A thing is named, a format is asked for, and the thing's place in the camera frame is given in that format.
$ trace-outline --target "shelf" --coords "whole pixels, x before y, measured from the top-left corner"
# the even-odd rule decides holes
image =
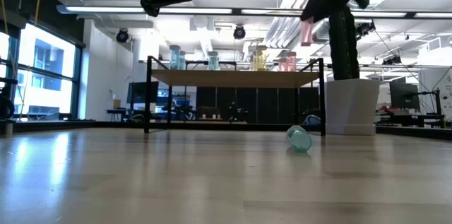
[[[319,78],[316,72],[153,70],[169,86],[298,88]]]

